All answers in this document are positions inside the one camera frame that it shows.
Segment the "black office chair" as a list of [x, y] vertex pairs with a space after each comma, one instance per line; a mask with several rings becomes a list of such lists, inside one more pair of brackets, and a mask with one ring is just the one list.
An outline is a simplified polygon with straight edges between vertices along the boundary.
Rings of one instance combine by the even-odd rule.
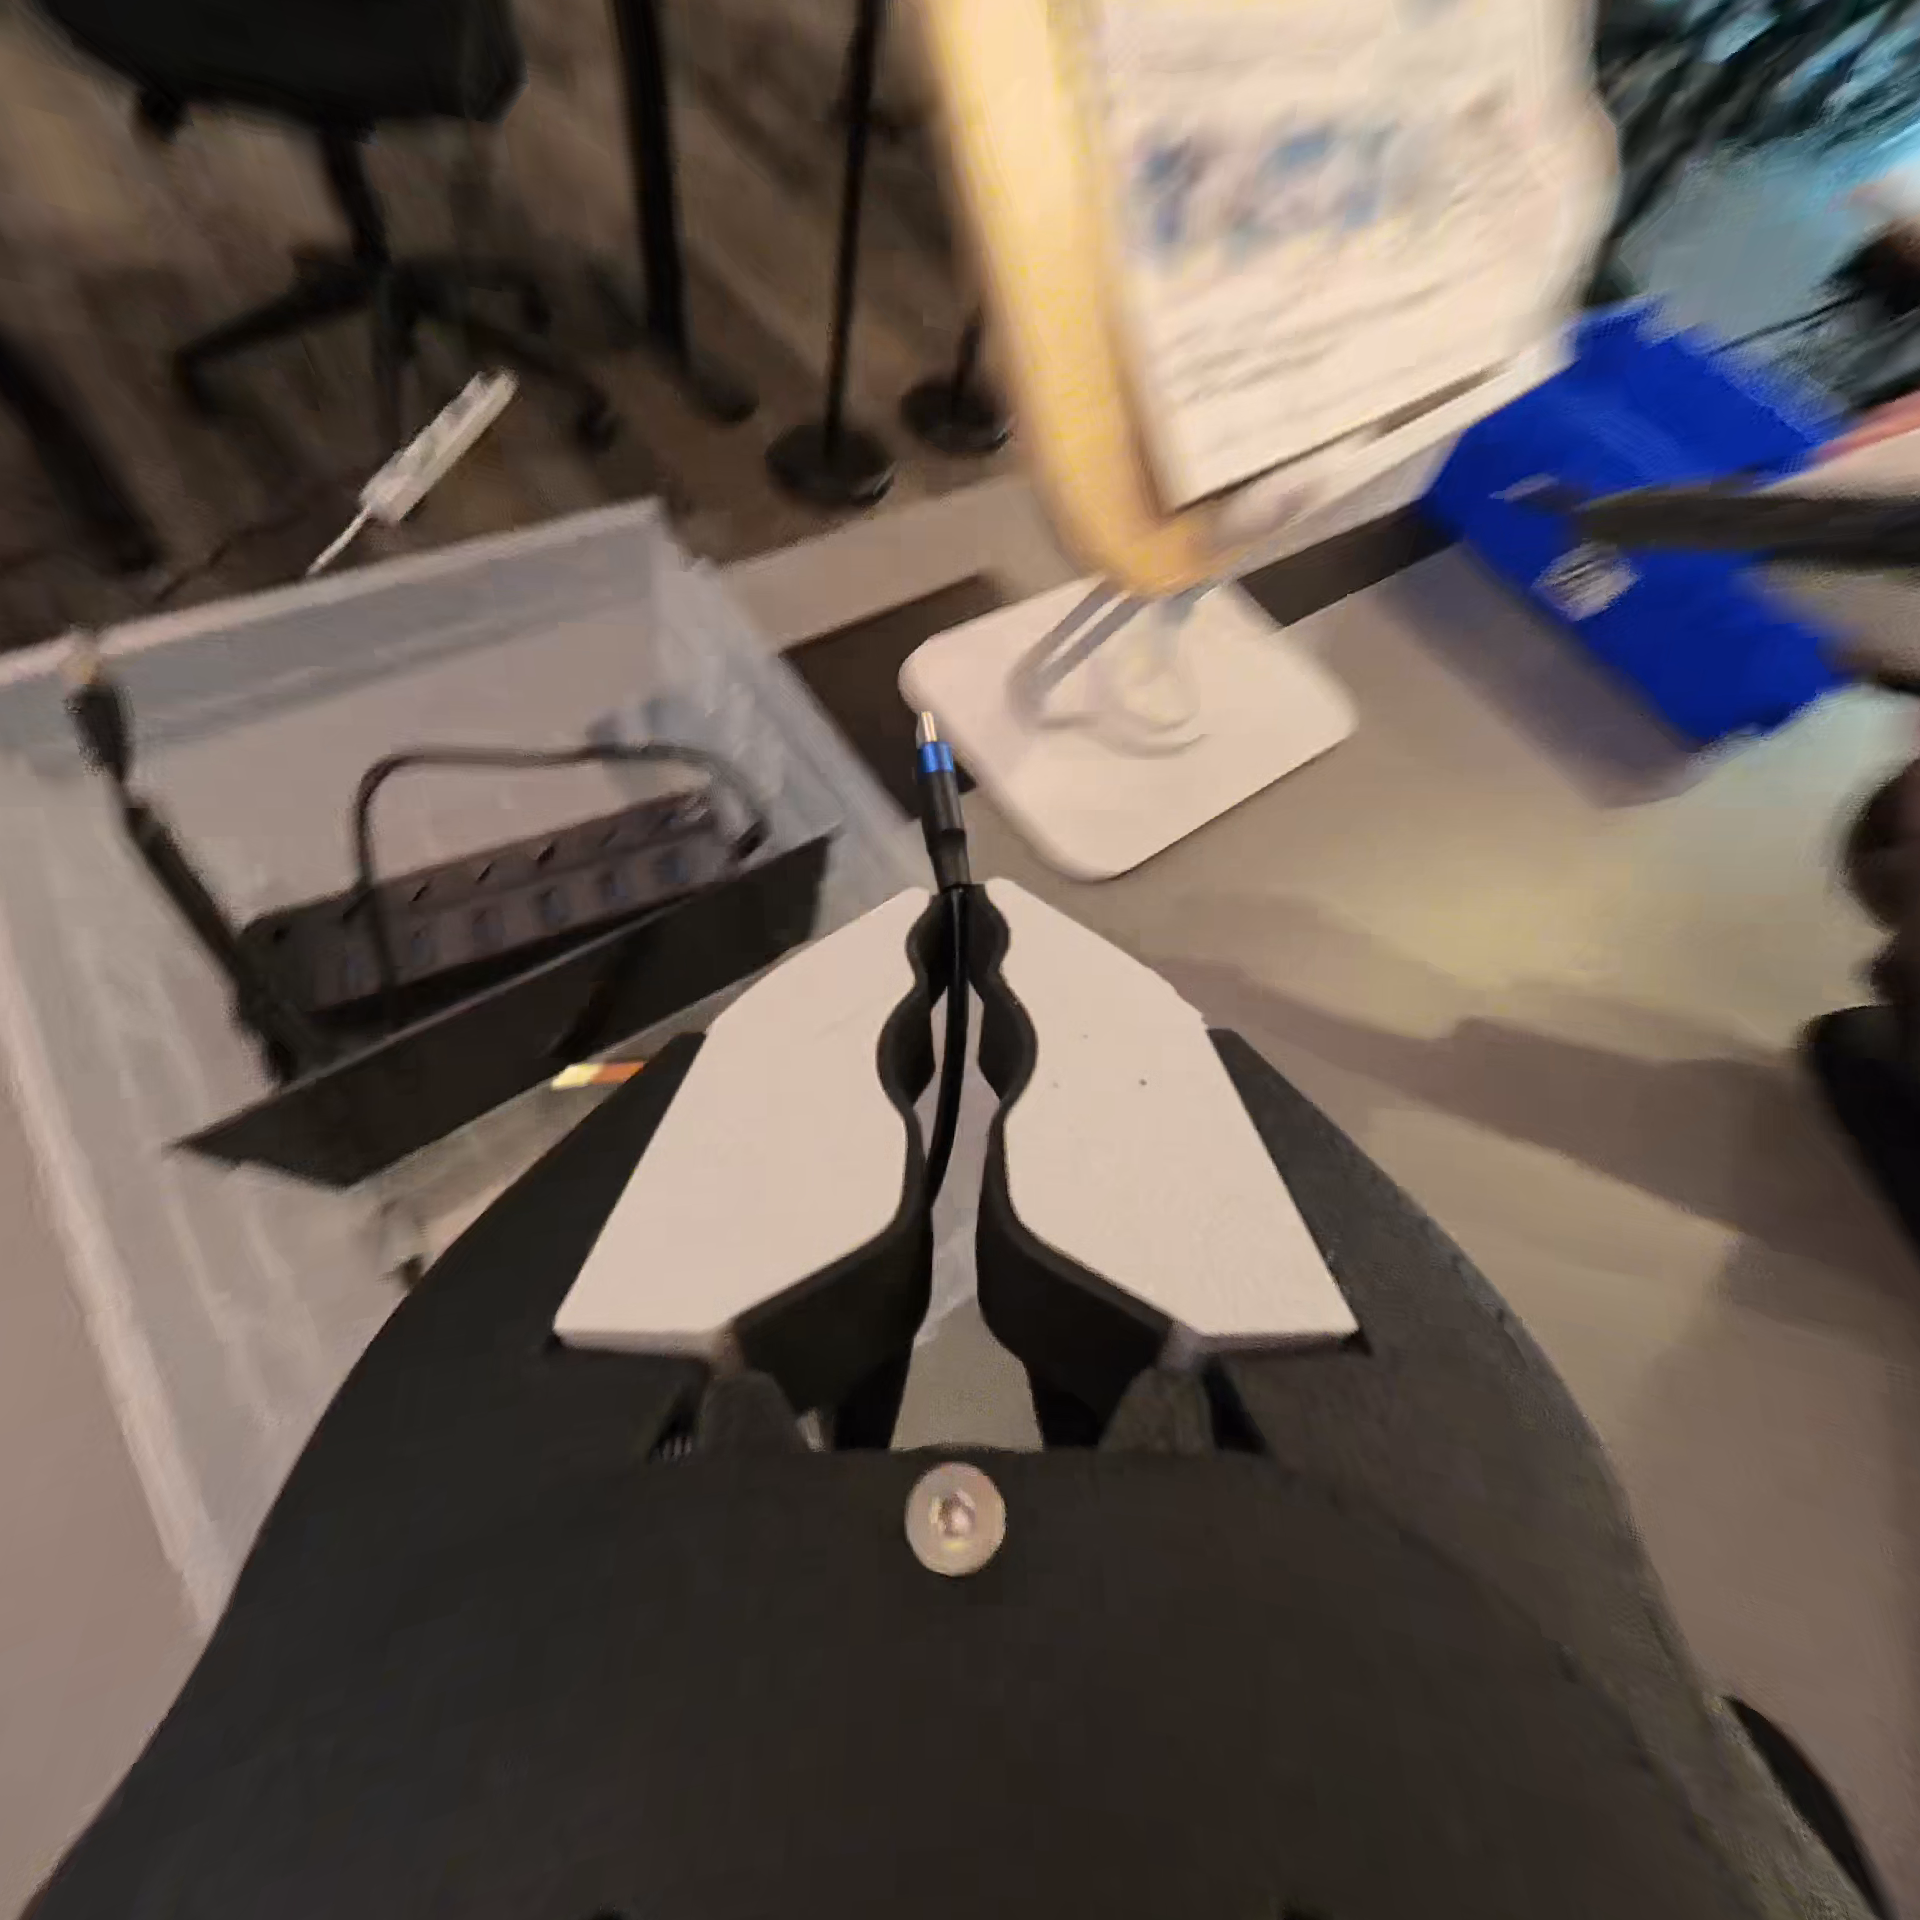
[[406, 374], [424, 326], [476, 354], [479, 371], [550, 385], [576, 439], [608, 447], [608, 393], [550, 332], [550, 300], [521, 260], [396, 252], [367, 146], [430, 122], [499, 125], [527, 85], [510, 3], [38, 3], [89, 61], [131, 85], [135, 122], [173, 140], [208, 110], [278, 122], [314, 150], [344, 246], [304, 252], [283, 294], [198, 332], [173, 352], [180, 393], [220, 406], [213, 378], [249, 352], [367, 315], [378, 426], [399, 436]]

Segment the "clear plastic bin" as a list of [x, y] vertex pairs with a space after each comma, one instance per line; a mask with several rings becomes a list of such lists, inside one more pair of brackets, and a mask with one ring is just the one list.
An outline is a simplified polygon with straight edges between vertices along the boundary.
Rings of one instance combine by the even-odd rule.
[[[340, 890], [363, 766], [436, 739], [681, 737], [733, 756], [777, 849], [836, 828], [817, 923], [912, 879], [897, 805], [774, 656], [906, 600], [873, 532], [697, 560], [600, 508], [320, 582], [133, 619], [106, 656], [135, 765], [213, 890]], [[176, 1140], [268, 1088], [143, 878], [65, 707], [60, 641], [4, 659], [4, 1074], [157, 1535], [203, 1622], [320, 1410], [430, 1261], [608, 1087], [528, 1092], [355, 1188]]]

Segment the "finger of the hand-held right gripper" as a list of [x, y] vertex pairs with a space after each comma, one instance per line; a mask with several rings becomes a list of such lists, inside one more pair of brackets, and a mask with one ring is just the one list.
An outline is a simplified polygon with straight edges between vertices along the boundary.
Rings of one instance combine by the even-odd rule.
[[1727, 483], [1561, 491], [1561, 513], [1594, 541], [1639, 552], [1722, 552], [1781, 565], [1916, 574], [1919, 497], [1887, 491], [1752, 491]]

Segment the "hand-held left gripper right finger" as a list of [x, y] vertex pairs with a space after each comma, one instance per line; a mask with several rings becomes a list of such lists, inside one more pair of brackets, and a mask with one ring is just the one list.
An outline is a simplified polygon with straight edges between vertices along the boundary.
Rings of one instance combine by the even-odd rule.
[[1363, 1323], [1202, 1012], [1012, 879], [974, 893], [983, 1323], [1044, 1441], [1100, 1441], [1155, 1369], [1331, 1352]]

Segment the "blue plastic bin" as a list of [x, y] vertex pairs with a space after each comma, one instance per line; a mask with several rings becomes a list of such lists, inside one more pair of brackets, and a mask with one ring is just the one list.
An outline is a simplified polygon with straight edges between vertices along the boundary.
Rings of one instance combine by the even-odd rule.
[[1846, 413], [1656, 300], [1597, 308], [1569, 362], [1456, 443], [1426, 516], [1692, 747], [1776, 732], [1844, 685], [1836, 634], [1704, 532], [1694, 491], [1809, 472]]

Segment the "black bin divider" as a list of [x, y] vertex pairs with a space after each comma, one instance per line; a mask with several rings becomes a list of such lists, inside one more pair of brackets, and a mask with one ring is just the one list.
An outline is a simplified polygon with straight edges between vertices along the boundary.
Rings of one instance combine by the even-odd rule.
[[176, 1154], [352, 1188], [770, 967], [817, 927], [836, 828], [311, 1070]]

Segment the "printed instruction sheet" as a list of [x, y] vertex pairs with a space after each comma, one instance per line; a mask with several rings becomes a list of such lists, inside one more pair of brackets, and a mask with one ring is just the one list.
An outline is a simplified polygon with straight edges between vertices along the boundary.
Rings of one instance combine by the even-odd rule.
[[1147, 466], [1188, 508], [1557, 348], [1621, 158], [1594, 3], [1081, 3]]

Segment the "black pole stand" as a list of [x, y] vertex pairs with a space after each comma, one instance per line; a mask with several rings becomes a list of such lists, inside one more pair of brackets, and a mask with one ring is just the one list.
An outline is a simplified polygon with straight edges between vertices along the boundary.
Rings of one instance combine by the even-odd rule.
[[639, 343], [822, 516], [1012, 421], [932, 153], [916, 3], [608, 3]]

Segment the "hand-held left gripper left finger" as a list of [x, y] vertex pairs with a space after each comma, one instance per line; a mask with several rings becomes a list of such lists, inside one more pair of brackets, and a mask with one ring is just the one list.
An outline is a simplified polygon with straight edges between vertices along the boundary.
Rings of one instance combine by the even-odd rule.
[[912, 886], [712, 1016], [557, 1342], [759, 1373], [833, 1435], [891, 1435], [931, 1305], [938, 985], [941, 908]]

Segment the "black usb hub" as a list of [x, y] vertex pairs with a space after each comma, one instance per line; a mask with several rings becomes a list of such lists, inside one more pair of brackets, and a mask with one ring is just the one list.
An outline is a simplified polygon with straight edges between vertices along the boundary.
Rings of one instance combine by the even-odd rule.
[[241, 942], [316, 1025], [399, 1025], [681, 905], [745, 868], [770, 834], [711, 792], [641, 796], [374, 879], [370, 895], [275, 908]]

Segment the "white stand base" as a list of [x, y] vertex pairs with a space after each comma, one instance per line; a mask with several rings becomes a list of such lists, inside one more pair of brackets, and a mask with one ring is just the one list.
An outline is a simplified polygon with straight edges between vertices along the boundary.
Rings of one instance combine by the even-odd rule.
[[1070, 879], [1139, 868], [1357, 732], [1348, 689], [1235, 582], [1016, 600], [926, 638], [899, 695]]

